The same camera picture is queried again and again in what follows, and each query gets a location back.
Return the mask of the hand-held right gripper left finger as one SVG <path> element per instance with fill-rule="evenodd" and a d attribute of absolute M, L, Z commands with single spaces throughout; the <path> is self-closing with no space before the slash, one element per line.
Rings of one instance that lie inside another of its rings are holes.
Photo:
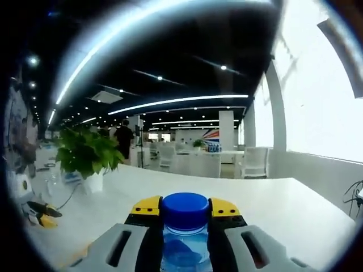
<path fill-rule="evenodd" d="M 138 201 L 124 223 L 92 242 L 61 271 L 160 271 L 163 247 L 162 197 Z"/>

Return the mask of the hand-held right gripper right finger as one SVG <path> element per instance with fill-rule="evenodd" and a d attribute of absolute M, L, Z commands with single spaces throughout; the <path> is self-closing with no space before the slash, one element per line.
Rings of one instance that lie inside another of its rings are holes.
<path fill-rule="evenodd" d="M 315 271 L 219 198 L 209 198 L 208 250 L 213 271 Z"/>

